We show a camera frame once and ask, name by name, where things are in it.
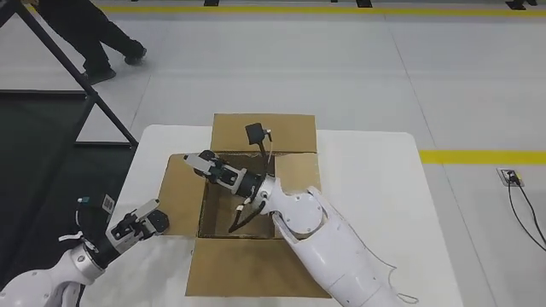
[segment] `person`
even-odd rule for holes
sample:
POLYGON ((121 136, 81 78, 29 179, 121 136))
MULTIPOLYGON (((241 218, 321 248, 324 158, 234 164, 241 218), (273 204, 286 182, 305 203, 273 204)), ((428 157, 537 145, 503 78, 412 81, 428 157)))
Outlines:
POLYGON ((84 58, 84 76, 90 84, 116 76, 101 43, 125 56, 125 63, 138 65, 146 49, 129 38, 89 0, 21 0, 30 3, 48 25, 84 58))

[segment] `yellow floor stripe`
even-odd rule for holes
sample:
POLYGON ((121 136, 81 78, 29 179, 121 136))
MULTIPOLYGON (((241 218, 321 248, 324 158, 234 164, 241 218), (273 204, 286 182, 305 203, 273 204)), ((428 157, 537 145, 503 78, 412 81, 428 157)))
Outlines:
POLYGON ((546 10, 513 11, 506 9, 387 9, 345 7, 275 6, 101 6, 109 13, 124 14, 408 14, 439 16, 546 17, 546 10))
POLYGON ((546 165, 546 151, 422 150, 423 164, 546 165))

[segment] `floor outlet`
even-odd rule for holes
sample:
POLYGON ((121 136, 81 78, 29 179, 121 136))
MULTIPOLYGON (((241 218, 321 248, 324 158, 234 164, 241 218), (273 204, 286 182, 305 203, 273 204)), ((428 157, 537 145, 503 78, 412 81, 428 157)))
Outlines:
MULTIPOLYGON (((502 184, 506 187, 508 186, 511 171, 514 172, 515 175, 520 179, 520 186, 523 188, 525 184, 523 183, 523 179, 521 178, 520 173, 513 169, 497 168, 497 173, 498 173, 498 176, 501 178, 502 184)), ((517 188, 518 184, 516 184, 515 182, 511 182, 509 186, 513 188, 517 188)))

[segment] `cardboard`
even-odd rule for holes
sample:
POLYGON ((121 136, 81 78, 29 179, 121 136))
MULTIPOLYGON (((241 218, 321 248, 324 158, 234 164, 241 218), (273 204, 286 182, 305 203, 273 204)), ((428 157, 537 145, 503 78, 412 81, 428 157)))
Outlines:
MULTIPOLYGON (((248 145, 245 132, 246 125, 256 122, 272 130, 274 156, 268 172, 282 179, 283 190, 320 188, 312 116, 216 114, 211 150, 236 168, 260 173, 258 147, 248 145)), ((279 239, 270 216, 257 216, 228 233, 241 202, 226 188, 194 174, 183 154, 170 157, 160 190, 160 209, 171 221, 167 235, 197 237, 186 295, 329 298, 286 241, 279 239)))
POLYGON ((245 126, 261 123, 273 131, 273 149, 278 153, 316 153, 317 128, 312 115, 214 114, 213 152, 256 152, 249 145, 245 126))

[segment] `leg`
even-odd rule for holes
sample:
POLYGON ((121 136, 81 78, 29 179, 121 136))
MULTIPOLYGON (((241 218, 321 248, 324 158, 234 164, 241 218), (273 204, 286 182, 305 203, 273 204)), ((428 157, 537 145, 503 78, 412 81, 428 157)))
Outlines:
POLYGON ((83 17, 72 3, 40 6, 38 12, 59 36, 71 44, 84 58, 87 72, 104 72, 110 69, 108 57, 99 39, 85 29, 83 17))
POLYGON ((93 31, 101 42, 124 56, 137 57, 142 54, 144 51, 142 44, 130 39, 92 2, 78 0, 78 5, 90 31, 93 31))

